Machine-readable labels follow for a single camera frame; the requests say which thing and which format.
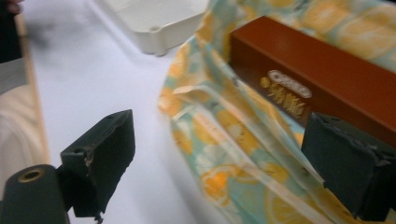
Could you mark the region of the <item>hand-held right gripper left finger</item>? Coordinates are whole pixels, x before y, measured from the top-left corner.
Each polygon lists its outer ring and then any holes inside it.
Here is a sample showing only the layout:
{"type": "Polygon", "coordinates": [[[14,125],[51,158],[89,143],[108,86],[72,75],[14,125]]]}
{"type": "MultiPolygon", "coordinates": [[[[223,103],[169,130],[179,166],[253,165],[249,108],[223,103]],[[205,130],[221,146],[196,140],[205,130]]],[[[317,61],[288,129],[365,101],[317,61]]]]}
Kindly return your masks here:
{"type": "Polygon", "coordinates": [[[57,174],[66,208],[76,217],[99,217],[134,154],[132,110],[97,122],[61,152],[62,165],[57,174]]]}

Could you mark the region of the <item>long brown box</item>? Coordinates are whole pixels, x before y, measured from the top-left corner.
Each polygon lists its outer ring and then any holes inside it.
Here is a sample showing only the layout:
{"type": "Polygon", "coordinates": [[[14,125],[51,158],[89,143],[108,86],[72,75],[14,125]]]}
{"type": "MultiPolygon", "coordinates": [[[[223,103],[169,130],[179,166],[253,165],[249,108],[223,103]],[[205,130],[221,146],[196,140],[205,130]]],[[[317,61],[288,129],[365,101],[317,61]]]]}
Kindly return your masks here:
{"type": "Polygon", "coordinates": [[[300,125],[312,112],[396,147],[396,74],[267,17],[231,32],[230,65],[300,125]]]}

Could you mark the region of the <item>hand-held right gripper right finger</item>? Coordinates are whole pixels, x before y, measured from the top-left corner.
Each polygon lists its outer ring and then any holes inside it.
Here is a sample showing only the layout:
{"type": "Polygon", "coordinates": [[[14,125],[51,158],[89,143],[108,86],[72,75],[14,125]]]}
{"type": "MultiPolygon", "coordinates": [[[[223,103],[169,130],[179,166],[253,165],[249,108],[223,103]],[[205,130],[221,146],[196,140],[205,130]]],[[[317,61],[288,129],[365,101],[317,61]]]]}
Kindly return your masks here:
{"type": "Polygon", "coordinates": [[[353,217],[383,221],[396,210],[396,148],[339,118],[313,113],[302,152],[353,217]]]}

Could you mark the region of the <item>white plastic tray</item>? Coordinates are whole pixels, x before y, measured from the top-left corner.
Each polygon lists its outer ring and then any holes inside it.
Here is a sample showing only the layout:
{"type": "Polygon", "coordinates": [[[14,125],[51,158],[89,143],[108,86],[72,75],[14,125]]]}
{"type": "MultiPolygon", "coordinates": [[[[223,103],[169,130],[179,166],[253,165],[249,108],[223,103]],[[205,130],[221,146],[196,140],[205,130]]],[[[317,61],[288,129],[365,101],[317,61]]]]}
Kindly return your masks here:
{"type": "Polygon", "coordinates": [[[209,0],[92,0],[146,54],[163,56],[198,28],[209,0]]]}

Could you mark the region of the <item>lemon print plastic bag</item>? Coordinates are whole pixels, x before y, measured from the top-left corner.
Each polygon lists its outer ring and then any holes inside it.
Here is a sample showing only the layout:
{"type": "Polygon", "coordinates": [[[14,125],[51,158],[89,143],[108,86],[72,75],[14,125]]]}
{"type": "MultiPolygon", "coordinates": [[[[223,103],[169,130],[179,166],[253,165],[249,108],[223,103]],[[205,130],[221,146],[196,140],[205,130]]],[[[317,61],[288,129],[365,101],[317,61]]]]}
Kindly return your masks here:
{"type": "Polygon", "coordinates": [[[260,16],[396,74],[396,4],[381,0],[210,0],[172,62],[159,106],[205,197],[230,224],[361,221],[309,173],[301,128],[229,65],[230,34],[260,16]]]}

